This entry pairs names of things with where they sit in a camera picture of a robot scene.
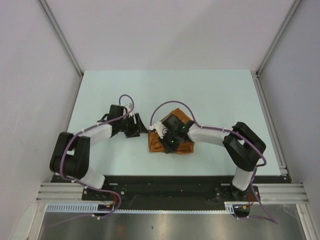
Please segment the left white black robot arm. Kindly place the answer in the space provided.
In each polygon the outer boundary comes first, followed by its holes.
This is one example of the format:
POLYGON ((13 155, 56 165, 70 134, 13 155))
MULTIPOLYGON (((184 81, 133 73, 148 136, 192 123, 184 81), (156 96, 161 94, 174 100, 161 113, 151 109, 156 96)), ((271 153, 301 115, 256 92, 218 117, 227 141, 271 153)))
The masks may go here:
POLYGON ((93 188, 100 200, 110 196, 111 188, 105 184, 105 176, 90 167, 90 149, 99 142, 124 133, 126 138, 139 137, 148 130, 138 113, 132 113, 133 105, 110 106, 109 112, 96 125, 82 130, 80 134, 61 132, 49 163, 49 169, 67 179, 81 182, 93 188))

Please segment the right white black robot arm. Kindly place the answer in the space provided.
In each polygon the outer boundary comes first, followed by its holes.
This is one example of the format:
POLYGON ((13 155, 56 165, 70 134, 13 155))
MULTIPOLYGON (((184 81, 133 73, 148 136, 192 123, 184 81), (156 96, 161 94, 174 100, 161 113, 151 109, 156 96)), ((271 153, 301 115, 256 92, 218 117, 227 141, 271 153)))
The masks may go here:
POLYGON ((237 122, 229 129, 200 125, 194 120, 184 123, 170 114, 154 126, 158 140, 167 154, 175 153, 180 145, 186 143, 208 143, 224 147, 236 165, 230 194, 237 201, 248 196, 248 187, 267 146, 245 123, 237 122))

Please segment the orange satin napkin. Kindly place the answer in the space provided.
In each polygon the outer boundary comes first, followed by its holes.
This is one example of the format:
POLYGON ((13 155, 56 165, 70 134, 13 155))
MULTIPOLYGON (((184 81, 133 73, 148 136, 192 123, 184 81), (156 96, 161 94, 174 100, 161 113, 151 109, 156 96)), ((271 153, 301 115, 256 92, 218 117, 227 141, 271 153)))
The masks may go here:
MULTIPOLYGON (((178 149, 173 154, 192 154, 194 152, 195 143, 186 135, 187 128, 194 123, 193 120, 191 120, 182 110, 176 108, 164 117, 161 122, 168 128, 166 134, 183 135, 186 137, 186 141, 180 143, 178 149)), ((164 147, 161 144, 161 138, 156 132, 151 131, 148 133, 148 147, 151 153, 165 153, 164 147)))

